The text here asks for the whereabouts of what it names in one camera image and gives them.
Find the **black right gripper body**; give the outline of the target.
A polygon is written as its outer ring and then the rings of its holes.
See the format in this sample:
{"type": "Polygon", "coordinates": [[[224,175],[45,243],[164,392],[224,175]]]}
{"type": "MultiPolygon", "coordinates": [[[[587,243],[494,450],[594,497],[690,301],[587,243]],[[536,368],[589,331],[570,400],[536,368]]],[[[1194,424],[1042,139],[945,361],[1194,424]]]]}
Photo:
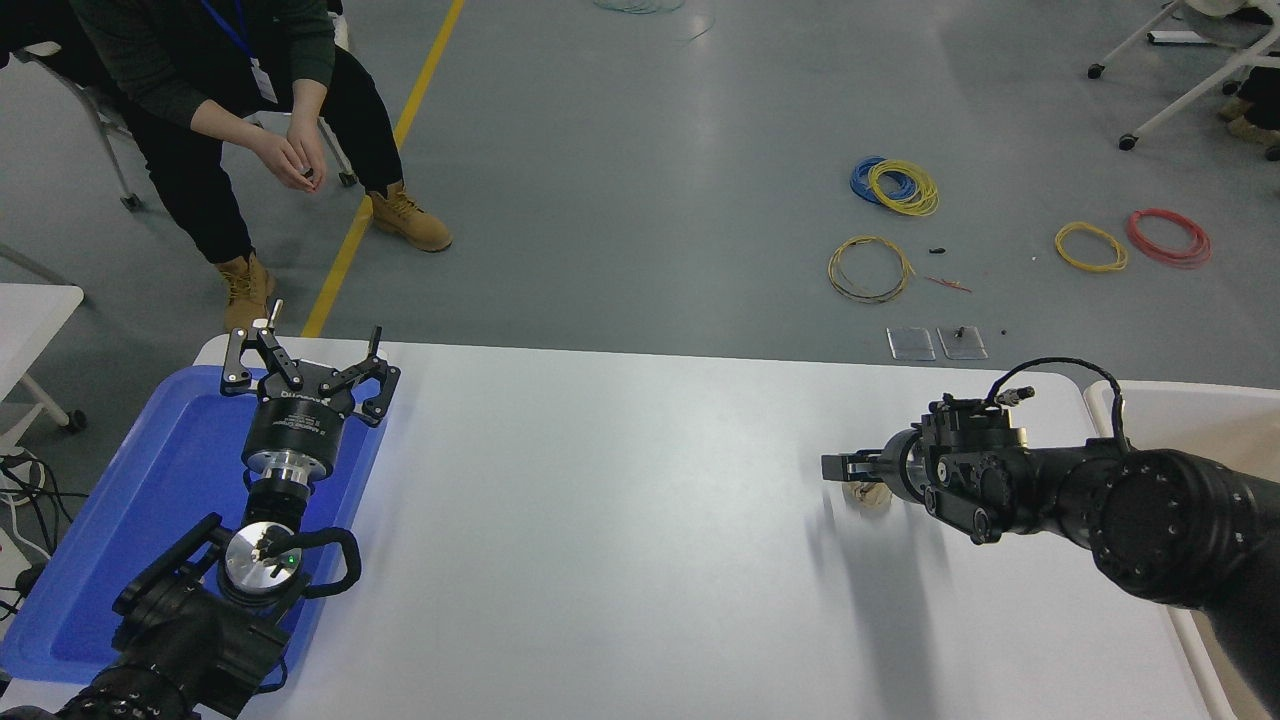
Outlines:
{"type": "Polygon", "coordinates": [[[909,503],[925,501],[927,471],[918,457],[919,430],[900,430],[892,436],[878,457],[878,478],[890,492],[909,503]]]}

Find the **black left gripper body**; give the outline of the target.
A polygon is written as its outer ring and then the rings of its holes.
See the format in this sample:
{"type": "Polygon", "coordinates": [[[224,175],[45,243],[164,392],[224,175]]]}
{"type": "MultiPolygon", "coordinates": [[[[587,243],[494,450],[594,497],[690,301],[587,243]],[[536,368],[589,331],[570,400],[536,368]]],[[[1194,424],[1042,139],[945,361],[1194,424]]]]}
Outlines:
{"type": "Polygon", "coordinates": [[[315,363],[298,363],[302,387],[292,389],[283,372],[269,372],[259,380],[259,404],[242,451],[242,462],[265,473],[268,460],[282,454],[301,455],[311,473],[332,473],[340,448],[346,419],[355,409],[349,386],[333,396],[321,387],[337,387],[338,370],[315,363]]]}

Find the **person's right hand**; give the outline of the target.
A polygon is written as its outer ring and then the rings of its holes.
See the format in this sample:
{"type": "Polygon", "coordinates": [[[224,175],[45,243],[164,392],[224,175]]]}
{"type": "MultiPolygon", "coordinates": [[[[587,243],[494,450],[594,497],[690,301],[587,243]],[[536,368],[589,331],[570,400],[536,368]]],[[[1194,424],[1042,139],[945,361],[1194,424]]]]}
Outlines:
{"type": "Polygon", "coordinates": [[[252,133],[246,147],[252,150],[264,167],[287,188],[308,192],[300,170],[294,168],[296,155],[291,149],[285,135],[275,135],[256,126],[250,127],[252,133]]]}

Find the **person's left hand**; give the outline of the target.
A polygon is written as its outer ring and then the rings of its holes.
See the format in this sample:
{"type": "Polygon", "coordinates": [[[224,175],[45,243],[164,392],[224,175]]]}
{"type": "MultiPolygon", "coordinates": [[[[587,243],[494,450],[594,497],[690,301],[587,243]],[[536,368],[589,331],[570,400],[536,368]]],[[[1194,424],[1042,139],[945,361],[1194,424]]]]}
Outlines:
{"type": "Polygon", "coordinates": [[[308,192],[319,191],[326,179],[326,154],[317,118],[300,111],[293,113],[285,140],[296,155],[293,164],[306,183],[305,188],[308,192]]]}

